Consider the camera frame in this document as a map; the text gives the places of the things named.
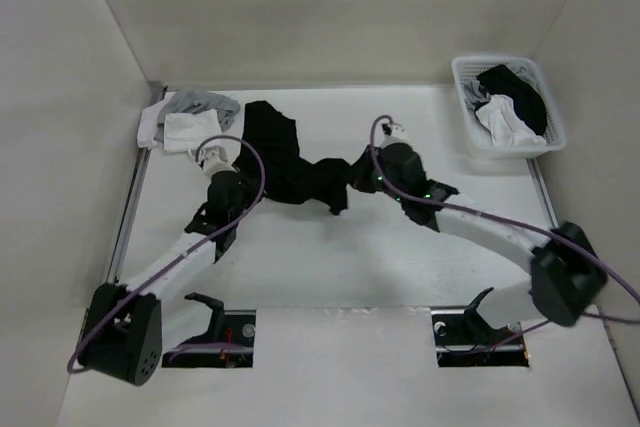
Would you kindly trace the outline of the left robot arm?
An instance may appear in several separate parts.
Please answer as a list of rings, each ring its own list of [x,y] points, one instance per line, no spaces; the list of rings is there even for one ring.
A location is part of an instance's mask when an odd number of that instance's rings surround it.
[[[209,351],[227,364],[252,354],[252,342],[235,339],[223,301],[183,290],[227,253],[263,192],[262,181],[235,170],[213,174],[205,202],[166,253],[124,282],[95,290],[68,372],[142,386],[184,354]]]

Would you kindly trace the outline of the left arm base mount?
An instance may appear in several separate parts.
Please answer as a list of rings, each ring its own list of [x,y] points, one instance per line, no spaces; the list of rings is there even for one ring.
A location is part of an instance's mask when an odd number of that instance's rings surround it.
[[[242,369],[254,364],[257,312],[229,310],[224,302],[200,293],[163,324],[164,368]]]

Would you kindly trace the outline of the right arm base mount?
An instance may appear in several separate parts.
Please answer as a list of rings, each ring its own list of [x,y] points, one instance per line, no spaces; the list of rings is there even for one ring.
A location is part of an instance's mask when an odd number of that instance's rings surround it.
[[[477,312],[491,293],[485,289],[464,307],[442,307],[431,311],[436,361],[441,368],[529,367],[524,340],[511,336],[521,331],[491,327]]]

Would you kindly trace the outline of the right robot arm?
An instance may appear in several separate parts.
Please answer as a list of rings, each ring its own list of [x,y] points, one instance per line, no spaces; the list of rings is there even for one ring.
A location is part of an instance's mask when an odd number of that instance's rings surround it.
[[[545,319],[574,326],[607,282],[594,263],[583,230],[570,222],[546,231],[510,220],[492,221],[476,213],[457,188],[428,178],[420,156],[406,143],[366,148],[349,168],[356,190],[393,198],[415,224],[470,241],[498,254],[528,274],[504,288],[489,287],[469,305],[464,331],[483,343],[516,321]]]

